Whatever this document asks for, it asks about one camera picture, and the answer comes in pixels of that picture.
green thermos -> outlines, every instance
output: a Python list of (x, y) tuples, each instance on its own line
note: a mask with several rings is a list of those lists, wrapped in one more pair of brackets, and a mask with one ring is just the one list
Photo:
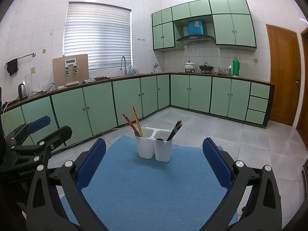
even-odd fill
[(236, 57), (233, 59), (233, 75), (239, 76), (239, 71), (241, 68), (241, 64)]

dark towel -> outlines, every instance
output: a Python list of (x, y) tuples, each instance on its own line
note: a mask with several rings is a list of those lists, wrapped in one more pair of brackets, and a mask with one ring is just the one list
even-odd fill
[(7, 72), (10, 76), (18, 71), (17, 58), (7, 63)]

window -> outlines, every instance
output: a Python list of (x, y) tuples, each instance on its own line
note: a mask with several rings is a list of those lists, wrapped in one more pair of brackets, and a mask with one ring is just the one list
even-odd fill
[(131, 11), (98, 3), (70, 2), (64, 29), (65, 56), (88, 54), (89, 71), (131, 67)]

gray floor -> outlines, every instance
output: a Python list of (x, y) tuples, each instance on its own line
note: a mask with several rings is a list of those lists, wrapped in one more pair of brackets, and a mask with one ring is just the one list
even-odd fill
[[(183, 126), (173, 138), (173, 144), (201, 147), (203, 140), (211, 137), (216, 145), (222, 146), (234, 160), (242, 160), (247, 166), (262, 168), (272, 166), (281, 195), (282, 223), (289, 222), (304, 200), (302, 166), (308, 152), (294, 127), (277, 122), (269, 122), (266, 129), (205, 116), (185, 110), (167, 108), (141, 120), (142, 126), (169, 129), (182, 120)], [(134, 137), (131, 127), (103, 135), (109, 148), (122, 135)], [(52, 156), (48, 167), (59, 167), (66, 160), (75, 160), (83, 151), (90, 149), (96, 141), (91, 140), (72, 149)], [(247, 187), (238, 207), (245, 206), (251, 187)], [(64, 195), (61, 187), (59, 194)]]

faucet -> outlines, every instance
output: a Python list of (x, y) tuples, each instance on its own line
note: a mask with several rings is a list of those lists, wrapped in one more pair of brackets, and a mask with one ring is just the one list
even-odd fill
[(125, 60), (125, 56), (122, 56), (121, 57), (121, 67), (120, 67), (120, 70), (122, 70), (122, 61), (123, 61), (123, 58), (124, 58), (124, 75), (127, 75), (127, 70), (126, 70), (126, 60)]

